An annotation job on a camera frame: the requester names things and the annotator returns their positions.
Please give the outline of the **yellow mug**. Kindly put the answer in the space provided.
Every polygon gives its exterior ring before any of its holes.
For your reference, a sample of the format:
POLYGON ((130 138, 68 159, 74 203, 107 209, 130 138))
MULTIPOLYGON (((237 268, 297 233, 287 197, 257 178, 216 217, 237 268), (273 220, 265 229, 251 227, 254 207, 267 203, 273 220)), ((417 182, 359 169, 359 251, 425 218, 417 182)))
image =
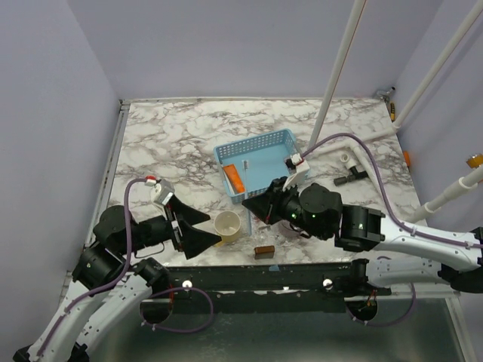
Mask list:
POLYGON ((214 230, 221 237, 215 247, 237 241, 241 236, 241 220, 233 211, 222 211, 214 219, 214 230))

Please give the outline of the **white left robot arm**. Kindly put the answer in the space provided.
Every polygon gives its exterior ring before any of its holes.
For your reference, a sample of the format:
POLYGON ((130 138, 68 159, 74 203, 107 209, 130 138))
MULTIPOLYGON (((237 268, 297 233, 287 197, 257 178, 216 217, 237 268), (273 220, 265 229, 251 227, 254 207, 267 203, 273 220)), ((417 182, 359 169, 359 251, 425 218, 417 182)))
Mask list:
POLYGON ((220 242, 195 225, 210 217, 172 198, 167 216, 136 222, 124 206, 108 207, 94 227, 95 242, 84 250, 72 282, 47 329, 17 350, 15 361, 87 361, 95 342, 144 299, 158 298, 173 286, 168 270, 152 257, 128 257, 171 241, 187 259, 220 242))

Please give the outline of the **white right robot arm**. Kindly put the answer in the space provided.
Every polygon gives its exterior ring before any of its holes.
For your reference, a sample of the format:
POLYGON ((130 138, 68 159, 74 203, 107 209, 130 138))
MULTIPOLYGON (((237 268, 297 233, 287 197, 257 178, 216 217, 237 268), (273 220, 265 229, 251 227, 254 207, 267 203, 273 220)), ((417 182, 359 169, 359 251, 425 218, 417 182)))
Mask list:
POLYGON ((282 220, 335 247, 360 253, 390 251, 401 259, 352 261, 350 273, 337 286, 349 295, 393 284, 447 284, 464 293, 482 292, 482 233, 445 232, 388 217, 372 208, 344 204, 341 195, 313 183, 303 191, 284 189, 285 178, 242 202, 267 225, 282 220))

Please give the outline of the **light blue perforated basket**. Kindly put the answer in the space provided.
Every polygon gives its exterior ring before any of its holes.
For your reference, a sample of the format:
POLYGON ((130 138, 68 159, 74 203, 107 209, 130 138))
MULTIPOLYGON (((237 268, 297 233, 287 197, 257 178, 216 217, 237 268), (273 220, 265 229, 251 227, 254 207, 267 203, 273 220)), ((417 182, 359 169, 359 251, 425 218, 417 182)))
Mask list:
POLYGON ((224 166, 234 165, 248 194, 255 196, 264 192, 273 179, 290 175, 285 160, 296 153, 301 153, 300 147, 287 128, 214 147, 219 174, 233 204, 240 204, 245 194, 229 183, 224 166))

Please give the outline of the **orange yellow clamp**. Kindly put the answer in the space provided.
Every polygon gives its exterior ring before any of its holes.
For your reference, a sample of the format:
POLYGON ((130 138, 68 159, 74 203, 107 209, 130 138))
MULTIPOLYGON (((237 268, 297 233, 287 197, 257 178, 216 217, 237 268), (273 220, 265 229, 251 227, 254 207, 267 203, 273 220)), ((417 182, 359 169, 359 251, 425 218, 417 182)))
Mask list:
POLYGON ((483 154, 478 153, 478 154, 469 156, 466 160, 466 164, 472 169, 479 168, 480 166, 483 165, 483 154))

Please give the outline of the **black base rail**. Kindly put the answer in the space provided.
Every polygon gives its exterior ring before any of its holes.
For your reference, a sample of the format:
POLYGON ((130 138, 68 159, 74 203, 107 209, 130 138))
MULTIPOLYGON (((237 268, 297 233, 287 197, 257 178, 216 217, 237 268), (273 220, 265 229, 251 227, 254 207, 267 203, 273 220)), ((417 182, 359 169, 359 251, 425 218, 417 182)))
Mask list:
POLYGON ((261 314, 300 311, 344 313, 345 300, 371 293, 390 295, 373 287, 366 275, 367 260, 311 264, 169 267, 155 291, 173 290, 140 303, 147 319, 168 314, 261 314))

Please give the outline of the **white pvc pipe frame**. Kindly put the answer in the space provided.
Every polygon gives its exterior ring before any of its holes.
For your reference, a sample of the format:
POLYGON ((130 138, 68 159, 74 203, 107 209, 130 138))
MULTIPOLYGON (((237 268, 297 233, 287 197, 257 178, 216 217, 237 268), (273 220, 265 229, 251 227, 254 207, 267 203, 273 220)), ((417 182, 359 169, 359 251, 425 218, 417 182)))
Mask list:
MULTIPOLYGON (((436 55, 442 53, 443 43, 448 43, 450 35, 457 31, 463 22, 463 15, 468 15, 470 5, 477 1, 443 1, 429 26, 423 40, 411 56, 406 70, 397 81, 400 96, 396 98, 398 115, 403 106, 409 104, 410 97, 416 92, 420 81, 417 76, 426 75, 429 65, 436 61, 436 55)), ((402 220, 410 219, 420 206, 437 198, 450 184, 469 172, 461 160, 467 154, 481 149, 476 146, 476 139, 482 132, 482 74, 479 61, 482 56, 482 12, 462 37, 445 64, 438 71, 427 89, 415 103, 395 134, 385 139, 367 141, 385 182, 388 198, 393 210, 402 220), (409 154, 411 167, 406 165, 402 151, 409 154)), ((368 131, 382 131, 389 126, 389 116, 381 106, 377 112, 363 112, 350 109, 349 121, 357 128, 348 132, 356 134, 362 140, 368 131)), ((333 186, 329 176, 336 176, 335 171, 344 166, 339 160, 339 153, 323 155, 322 147, 313 152, 309 164, 313 167, 313 181, 324 186, 333 186)), ((359 201, 369 207, 384 207, 379 186, 372 181, 358 181, 346 184, 339 189, 346 203, 357 204, 359 201)), ((476 191, 449 201, 436 212, 429 214, 425 222, 441 229, 469 229, 475 226, 482 216, 476 216, 482 201, 482 186, 476 191)))

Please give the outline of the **aluminium frame rail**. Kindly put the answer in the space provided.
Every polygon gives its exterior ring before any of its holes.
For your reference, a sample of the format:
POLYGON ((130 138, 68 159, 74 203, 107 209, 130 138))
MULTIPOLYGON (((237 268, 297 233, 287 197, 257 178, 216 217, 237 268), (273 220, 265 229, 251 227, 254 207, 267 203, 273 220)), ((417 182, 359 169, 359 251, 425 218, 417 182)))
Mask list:
MULTIPOLYGON (((66 296, 71 281, 72 272, 67 271, 60 290, 58 305, 60 305, 63 298, 66 296)), ((383 296, 382 293, 379 292, 377 294, 377 299, 410 299, 413 295, 409 284, 396 284, 395 286, 390 287, 390 290, 391 293, 388 296, 383 296)), ((415 284, 414 292, 417 299, 453 299, 460 297, 460 292, 453 291, 449 286, 442 284, 415 284)))

